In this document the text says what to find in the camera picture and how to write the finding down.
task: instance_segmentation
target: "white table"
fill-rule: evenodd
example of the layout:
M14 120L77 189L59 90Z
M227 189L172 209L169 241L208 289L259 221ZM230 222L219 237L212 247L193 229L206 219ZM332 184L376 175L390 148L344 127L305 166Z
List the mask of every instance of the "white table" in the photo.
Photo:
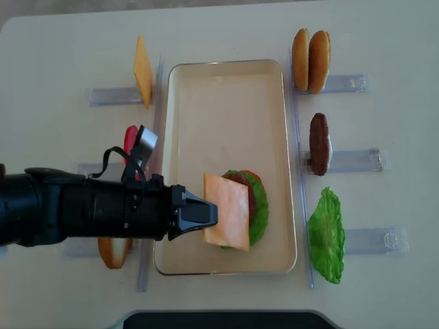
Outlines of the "white table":
M138 34L153 66L161 53L170 68L257 58L284 63L301 27L329 31L331 74L369 73L374 90L301 101L302 140L314 112L323 111L338 149L388 147L392 170L316 179L307 186L308 202L316 204L330 185L346 228L404 225L410 252L346 257L340 285L317 276L310 290L298 202L298 260L287 275L165 277L151 267L149 291L136 293L136 258L109 271L98 258L62 258L60 245L13 245L0 261L0 327L96 328L134 310L243 308L314 310L344 328L437 327L438 10L437 1L312 1L7 22L0 33L0 160L8 173L32 166L70 171L74 162L100 161L106 148L121 145L129 125L152 126L154 113L143 106L88 108L83 100L86 87L134 85Z

